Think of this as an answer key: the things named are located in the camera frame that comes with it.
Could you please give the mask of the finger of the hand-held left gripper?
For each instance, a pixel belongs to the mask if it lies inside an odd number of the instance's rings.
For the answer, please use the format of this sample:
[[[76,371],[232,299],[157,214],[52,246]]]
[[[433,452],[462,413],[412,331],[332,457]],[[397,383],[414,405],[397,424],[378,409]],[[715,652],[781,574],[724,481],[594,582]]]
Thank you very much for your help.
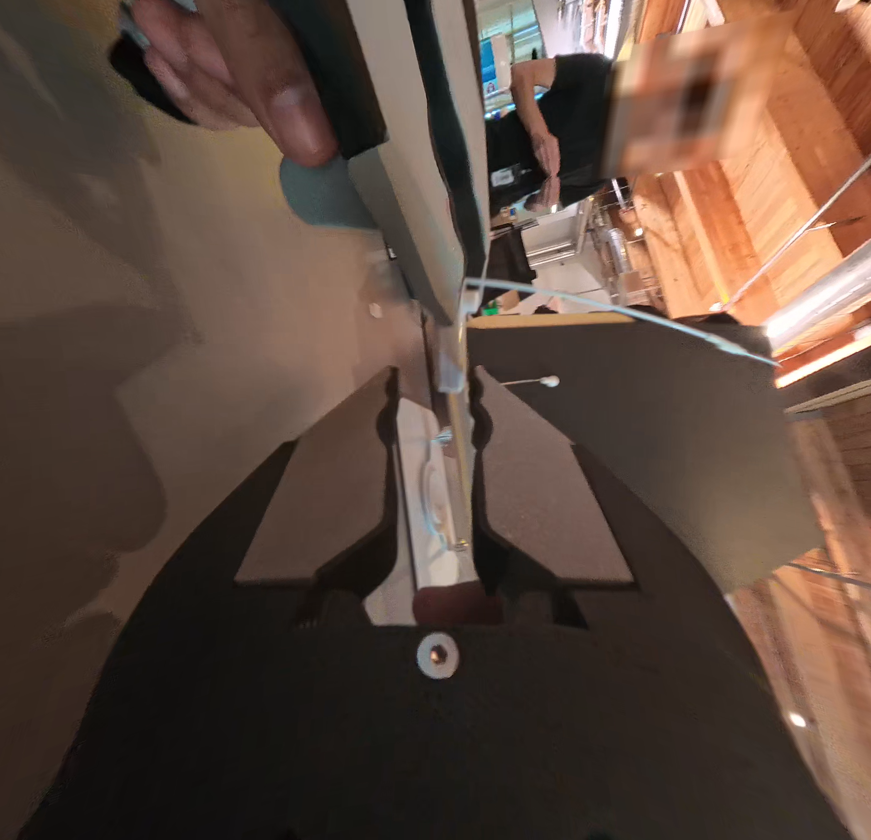
[[[430,313],[458,310],[463,279],[489,256],[489,187],[477,38],[470,0],[407,0],[421,111],[407,141],[411,232],[408,271]]]
[[[340,157],[319,168],[286,158],[279,169],[281,189],[290,209],[309,225],[378,230],[419,302],[408,277],[419,255],[411,232],[407,141],[415,134],[410,116],[421,111],[421,84],[407,0],[345,2],[385,121],[386,138],[357,156]],[[441,326],[451,326],[458,313],[459,306],[455,313],[430,316]]]

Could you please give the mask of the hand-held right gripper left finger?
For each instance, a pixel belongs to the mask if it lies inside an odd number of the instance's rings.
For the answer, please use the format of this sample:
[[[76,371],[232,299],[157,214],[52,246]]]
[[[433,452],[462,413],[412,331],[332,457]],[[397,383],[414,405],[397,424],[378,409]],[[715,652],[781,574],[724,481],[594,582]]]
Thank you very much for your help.
[[[296,441],[235,575],[241,586],[371,592],[396,562],[396,367]]]

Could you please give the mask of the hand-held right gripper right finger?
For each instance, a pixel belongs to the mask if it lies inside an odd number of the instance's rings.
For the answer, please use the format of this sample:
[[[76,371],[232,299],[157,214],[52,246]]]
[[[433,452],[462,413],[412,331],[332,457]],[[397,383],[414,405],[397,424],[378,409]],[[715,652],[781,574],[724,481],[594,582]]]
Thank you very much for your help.
[[[567,586],[632,585],[573,443],[484,367],[474,379],[483,525]]]

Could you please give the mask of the white stand base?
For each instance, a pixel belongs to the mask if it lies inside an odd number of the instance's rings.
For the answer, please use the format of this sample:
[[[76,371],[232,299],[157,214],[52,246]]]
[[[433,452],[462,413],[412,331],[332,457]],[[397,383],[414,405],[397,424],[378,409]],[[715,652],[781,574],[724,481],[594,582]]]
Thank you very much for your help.
[[[400,398],[396,414],[398,458],[405,499],[411,566],[416,588],[447,587],[476,580],[472,549],[454,552],[468,540],[468,519],[455,512],[458,468],[450,443],[434,442],[442,427],[428,408]]]

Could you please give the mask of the black board book stand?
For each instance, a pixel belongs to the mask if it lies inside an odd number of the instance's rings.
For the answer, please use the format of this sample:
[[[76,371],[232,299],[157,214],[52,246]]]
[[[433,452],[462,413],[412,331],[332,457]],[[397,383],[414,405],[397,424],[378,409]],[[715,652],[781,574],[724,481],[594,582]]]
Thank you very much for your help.
[[[725,593],[822,549],[768,339],[612,312],[481,317],[471,367],[510,386],[685,543]]]

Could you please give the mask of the silver air duct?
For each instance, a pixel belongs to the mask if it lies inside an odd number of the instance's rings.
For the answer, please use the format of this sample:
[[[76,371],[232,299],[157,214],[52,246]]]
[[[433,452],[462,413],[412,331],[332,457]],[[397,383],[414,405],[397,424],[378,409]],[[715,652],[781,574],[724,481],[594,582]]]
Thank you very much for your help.
[[[870,294],[870,242],[775,312],[765,324],[778,352],[820,323],[850,310]]]

